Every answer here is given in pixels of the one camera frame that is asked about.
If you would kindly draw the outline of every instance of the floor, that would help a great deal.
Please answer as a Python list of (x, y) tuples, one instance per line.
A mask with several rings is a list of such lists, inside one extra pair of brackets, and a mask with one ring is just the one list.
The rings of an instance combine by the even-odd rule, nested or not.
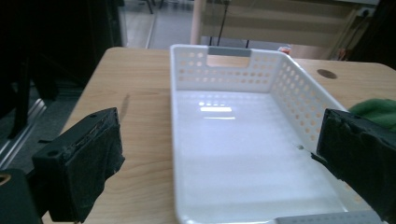
[[(160, 0), (152, 6), (153, 14), (145, 1), (125, 0), (125, 8), (120, 14), (125, 19), (124, 46), (141, 49), (169, 49), (174, 44), (189, 44), (193, 12), (191, 0), (165, 0), (159, 9)], [(209, 37), (202, 38), (203, 44), (209, 43)], [(220, 46), (244, 48), (246, 40), (221, 39)], [(284, 44), (250, 41), (249, 46), (255, 49), (278, 49)], [(0, 170), (5, 168), (22, 169), (25, 173), (33, 169), (31, 157), (50, 140), (56, 138), (73, 111), (83, 89), (76, 88), (67, 80), (60, 80), (60, 95), (56, 101), (45, 102), (43, 110), (32, 120), (28, 134), (18, 139), (18, 147), (12, 153), (5, 153), (4, 146), (10, 143), (7, 139), (15, 111), (0, 119)], [(35, 85), (31, 87), (31, 107), (37, 102), (38, 94)]]

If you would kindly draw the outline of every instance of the wooden table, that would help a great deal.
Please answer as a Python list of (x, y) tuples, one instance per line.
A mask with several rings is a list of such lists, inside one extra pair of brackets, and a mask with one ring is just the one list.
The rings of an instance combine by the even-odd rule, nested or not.
[[(374, 97), (396, 100), (396, 71), (385, 65), (296, 61), (346, 108)], [(167, 50), (109, 49), (67, 121), (65, 130), (92, 112), (119, 110), (126, 161), (85, 223), (177, 223), (169, 64)], [(322, 77), (318, 69), (338, 78)]]

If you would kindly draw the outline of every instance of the basket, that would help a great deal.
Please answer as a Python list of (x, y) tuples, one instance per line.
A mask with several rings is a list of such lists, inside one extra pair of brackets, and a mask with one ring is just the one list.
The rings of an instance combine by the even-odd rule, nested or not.
[[(213, 66), (208, 57), (247, 59)], [(171, 48), (175, 194), (181, 223), (264, 222), (369, 210), (311, 160), (325, 108), (345, 110), (288, 55)]]

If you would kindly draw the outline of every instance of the white plastic basket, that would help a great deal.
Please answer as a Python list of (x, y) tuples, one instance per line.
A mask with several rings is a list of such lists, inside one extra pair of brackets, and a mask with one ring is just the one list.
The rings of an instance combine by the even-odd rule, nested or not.
[[(208, 55), (249, 62), (209, 66)], [(171, 69), (180, 222), (264, 222), (370, 209), (310, 158), (325, 108), (345, 109), (288, 55), (175, 45)]]

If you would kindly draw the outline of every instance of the green plush toy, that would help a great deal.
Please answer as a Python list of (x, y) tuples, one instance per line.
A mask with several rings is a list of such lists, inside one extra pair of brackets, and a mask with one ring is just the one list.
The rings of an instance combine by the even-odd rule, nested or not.
[(349, 112), (396, 133), (396, 101), (371, 99), (352, 106)]

